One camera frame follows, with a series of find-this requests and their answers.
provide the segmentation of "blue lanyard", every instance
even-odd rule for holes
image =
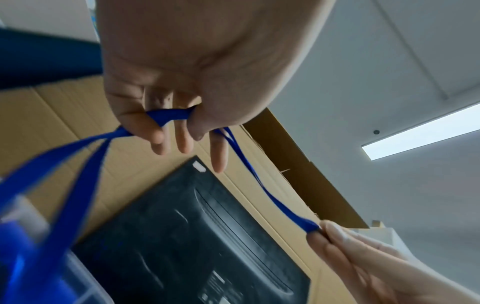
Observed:
[[[148,115],[152,117],[158,125],[164,126],[171,120],[187,119],[192,110],[193,108],[155,110],[148,112]],[[252,165],[250,165],[249,161],[242,153],[242,150],[231,130],[229,128],[224,128],[223,130],[225,133],[221,130],[215,130],[215,132],[225,137],[242,163],[254,176],[260,187],[272,202],[305,232],[308,233],[318,230],[319,226],[315,222],[293,213],[265,188]],[[84,164],[81,173],[78,175],[73,188],[66,199],[63,210],[51,229],[50,235],[38,248],[35,255],[29,259],[28,267],[24,267],[26,262],[16,264],[15,272],[10,277],[9,286],[17,286],[18,282],[15,283],[12,282],[12,280],[17,281],[20,279],[22,280],[22,284],[38,286],[38,278],[42,278],[41,280],[46,282],[56,273],[62,257],[74,242],[82,221],[92,204],[100,178],[100,170],[110,142],[115,138],[128,136],[132,136],[132,134],[123,127],[119,127],[110,133],[91,136],[51,149],[28,161],[0,183],[0,210],[2,210],[12,202],[15,196],[32,188],[42,179],[50,175],[55,168],[65,162],[69,157],[73,156],[76,152],[94,141],[104,139],[104,142]],[[23,268],[22,275],[19,275],[19,267]]]

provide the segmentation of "plastic container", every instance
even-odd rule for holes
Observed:
[[[49,224],[30,204],[25,197],[18,197],[8,210],[0,215],[0,264],[3,262],[0,274],[0,299],[6,288],[7,278],[11,273],[5,270],[5,261],[11,261],[16,252],[8,248],[20,248],[26,255],[35,250],[35,244],[40,242],[49,232]],[[49,285],[55,297],[45,296],[45,299],[34,298],[34,303],[59,302],[72,304],[113,304],[113,300],[94,279],[89,271],[69,251],[65,257],[59,276]],[[30,303],[27,297],[12,300],[15,303]]]

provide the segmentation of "fingernail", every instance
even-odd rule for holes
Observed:
[[[326,230],[328,234],[337,242],[337,243],[343,243],[347,239],[347,234],[344,232],[344,230],[338,226],[337,224],[333,222],[328,222],[326,224]]]

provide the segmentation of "clear plastic box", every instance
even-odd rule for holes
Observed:
[[[10,221],[17,221],[33,242],[42,240],[50,229],[47,221],[25,197],[18,197],[0,215],[0,225]],[[77,295],[74,304],[113,304],[112,298],[71,251],[65,260],[61,277]]]

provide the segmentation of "ceiling light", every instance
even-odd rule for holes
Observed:
[[[371,160],[480,130],[480,104],[362,146]]]

